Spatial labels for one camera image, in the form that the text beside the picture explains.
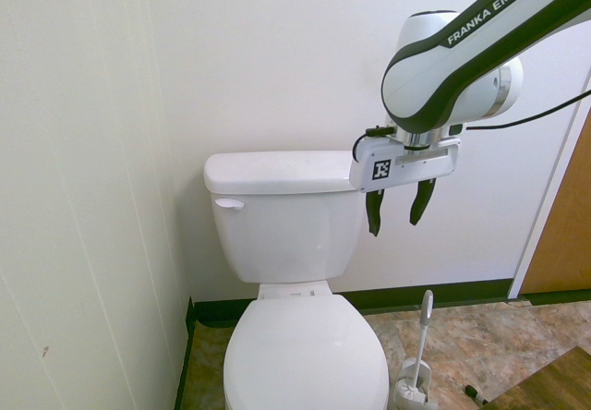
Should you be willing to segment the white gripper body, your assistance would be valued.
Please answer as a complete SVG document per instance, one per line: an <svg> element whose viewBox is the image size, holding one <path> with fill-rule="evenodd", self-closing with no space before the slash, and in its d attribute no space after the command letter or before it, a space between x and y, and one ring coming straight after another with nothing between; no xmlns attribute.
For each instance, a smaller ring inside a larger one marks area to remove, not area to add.
<svg viewBox="0 0 591 410"><path fill-rule="evenodd" d="M364 139L356 147L349 182L368 193L450 175L460 144L459 138L452 137L423 151L409 151L393 139Z"/></svg>

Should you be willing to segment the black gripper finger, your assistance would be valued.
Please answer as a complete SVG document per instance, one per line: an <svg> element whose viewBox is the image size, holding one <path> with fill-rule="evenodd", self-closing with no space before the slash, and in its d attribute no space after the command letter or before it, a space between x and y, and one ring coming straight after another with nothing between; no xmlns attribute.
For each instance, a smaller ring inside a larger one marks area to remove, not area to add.
<svg viewBox="0 0 591 410"><path fill-rule="evenodd" d="M433 195L436 181L436 178L430 178L417 184L416 197L410 210L410 224L417 225L421 220Z"/></svg>
<svg viewBox="0 0 591 410"><path fill-rule="evenodd" d="M384 198L384 189L371 191L366 194L366 214L369 232L377 236L381 227L380 209Z"/></svg>

